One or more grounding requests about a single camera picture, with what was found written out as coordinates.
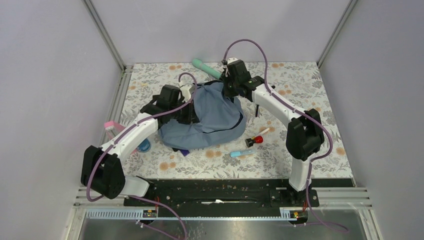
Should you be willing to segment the blue grey backpack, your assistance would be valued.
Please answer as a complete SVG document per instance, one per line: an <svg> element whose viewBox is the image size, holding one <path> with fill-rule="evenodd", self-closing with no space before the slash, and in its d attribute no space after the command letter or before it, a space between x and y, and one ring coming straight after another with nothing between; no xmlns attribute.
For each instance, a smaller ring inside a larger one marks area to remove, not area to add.
<svg viewBox="0 0 424 240"><path fill-rule="evenodd" d="M158 135L162 143L173 149L195 150L229 143L241 137L247 117L238 98L223 94L218 80L197 87L193 100L197 123L182 124L172 119L164 124Z"/></svg>

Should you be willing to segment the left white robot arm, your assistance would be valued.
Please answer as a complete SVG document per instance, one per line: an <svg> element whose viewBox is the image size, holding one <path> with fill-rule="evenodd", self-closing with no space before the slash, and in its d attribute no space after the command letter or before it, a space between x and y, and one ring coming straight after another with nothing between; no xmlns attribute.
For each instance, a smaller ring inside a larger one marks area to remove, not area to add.
<svg viewBox="0 0 424 240"><path fill-rule="evenodd" d="M165 85L154 95L133 120L117 136L100 147L89 146L83 156L81 183L86 186L86 198L95 202L102 198L135 196L144 206L152 204L155 192L147 180L128 176L123 161L150 135L170 120L179 120L188 113L198 86Z"/></svg>

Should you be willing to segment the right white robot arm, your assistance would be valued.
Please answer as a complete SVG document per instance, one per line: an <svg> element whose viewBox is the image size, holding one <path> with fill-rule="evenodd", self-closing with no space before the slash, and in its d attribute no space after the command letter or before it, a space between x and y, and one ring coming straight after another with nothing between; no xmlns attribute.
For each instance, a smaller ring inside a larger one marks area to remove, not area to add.
<svg viewBox="0 0 424 240"><path fill-rule="evenodd" d="M224 83L223 93L227 97L240 96L265 108L287 129L285 146L292 156L287 201L293 206L301 205L306 199L310 157L316 154L324 143L320 128L321 117L316 110L297 109L278 94L260 77L252 77L245 63L237 58L223 60L220 79Z"/></svg>

